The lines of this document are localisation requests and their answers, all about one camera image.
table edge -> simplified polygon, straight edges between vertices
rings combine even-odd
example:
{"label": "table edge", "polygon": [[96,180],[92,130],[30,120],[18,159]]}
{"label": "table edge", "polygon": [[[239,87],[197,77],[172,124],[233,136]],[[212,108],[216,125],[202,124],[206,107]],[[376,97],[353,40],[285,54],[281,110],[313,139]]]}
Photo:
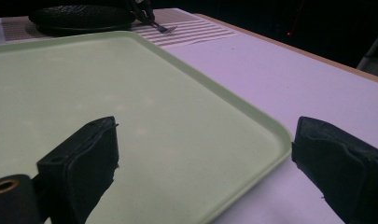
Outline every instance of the table edge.
{"label": "table edge", "polygon": [[326,59],[326,58],[323,58],[323,57],[320,57],[318,55],[315,55],[313,53],[310,53],[308,51],[305,51],[305,50],[302,50],[302,49],[297,49],[297,48],[294,48],[294,47],[291,47],[290,45],[287,45],[287,44],[284,44],[282,42],[279,42],[279,41],[276,41],[276,40],[273,40],[269,37],[266,37],[266,36],[263,36],[263,35],[258,35],[256,33],[253,33],[253,32],[250,32],[250,31],[247,31],[243,28],[240,28],[240,27],[237,27],[237,26],[234,26],[234,25],[231,25],[229,23],[226,23],[224,21],[220,21],[220,20],[217,20],[215,18],[212,18],[212,17],[209,17],[209,16],[206,16],[204,14],[199,14],[199,13],[195,13],[194,15],[198,16],[198,17],[201,17],[205,20],[209,20],[209,21],[212,21],[212,22],[215,22],[217,24],[220,24],[220,25],[223,25],[223,26],[226,26],[228,28],[231,28],[232,30],[235,30],[235,31],[239,31],[241,33],[244,33],[246,35],[251,35],[251,36],[254,36],[256,38],[259,38],[259,39],[262,39],[262,40],[265,40],[267,42],[270,42],[272,44],[275,44],[277,46],[280,46],[280,47],[283,47],[285,49],[290,49],[290,50],[293,50],[295,52],[298,52],[299,54],[302,54],[302,55],[305,55],[307,57],[310,57],[312,59],[315,59],[315,60],[318,60],[322,63],[327,63],[331,66],[334,66],[334,67],[337,67],[337,68],[340,68],[344,71],[347,71],[349,73],[352,73],[354,75],[357,75],[357,76],[360,76],[360,77],[364,77],[366,79],[369,79],[371,81],[375,81],[375,82],[378,82],[378,76],[375,76],[373,74],[370,74],[370,73],[367,73],[367,72],[363,72],[363,71],[360,71],[360,70],[357,70],[356,68],[353,68],[353,67],[349,67],[349,66],[346,66],[344,64],[341,64],[341,63],[336,63],[332,60],[329,60],[329,59]]}

plastic tray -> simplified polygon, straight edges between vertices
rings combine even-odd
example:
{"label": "plastic tray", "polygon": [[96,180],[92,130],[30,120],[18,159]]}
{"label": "plastic tray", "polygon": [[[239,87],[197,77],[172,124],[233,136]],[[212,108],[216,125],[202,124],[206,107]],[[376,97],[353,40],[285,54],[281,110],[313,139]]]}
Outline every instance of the plastic tray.
{"label": "plastic tray", "polygon": [[207,223],[290,154],[279,122],[139,35],[0,46],[0,177],[106,116],[120,168],[87,223]]}

fork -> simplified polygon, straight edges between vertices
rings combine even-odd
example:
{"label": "fork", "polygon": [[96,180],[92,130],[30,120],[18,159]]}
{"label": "fork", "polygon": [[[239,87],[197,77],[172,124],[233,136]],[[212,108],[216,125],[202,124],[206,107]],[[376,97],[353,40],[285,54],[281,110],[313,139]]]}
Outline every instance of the fork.
{"label": "fork", "polygon": [[156,28],[160,33],[162,33],[164,35],[171,35],[172,31],[177,28],[177,26],[172,26],[170,28],[166,28],[166,27],[159,25],[155,21],[152,21],[150,23],[150,25],[153,26],[154,28]]}

dark background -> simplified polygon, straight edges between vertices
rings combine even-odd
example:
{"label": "dark background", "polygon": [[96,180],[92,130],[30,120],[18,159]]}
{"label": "dark background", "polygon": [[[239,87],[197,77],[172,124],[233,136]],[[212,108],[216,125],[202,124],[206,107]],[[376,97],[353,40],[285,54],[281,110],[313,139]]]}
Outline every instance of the dark background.
{"label": "dark background", "polygon": [[[123,0],[0,0],[0,17],[69,4],[122,7]],[[152,0],[178,7],[357,67],[378,36],[378,0]]]}

black plate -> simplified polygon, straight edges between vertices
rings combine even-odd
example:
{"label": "black plate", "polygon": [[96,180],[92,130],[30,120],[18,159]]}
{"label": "black plate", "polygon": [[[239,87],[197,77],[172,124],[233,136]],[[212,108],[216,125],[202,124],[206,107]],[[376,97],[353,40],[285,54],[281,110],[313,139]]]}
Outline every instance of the black plate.
{"label": "black plate", "polygon": [[135,21],[130,11],[119,7],[74,5],[34,11],[29,20],[41,32],[97,33],[127,29]]}

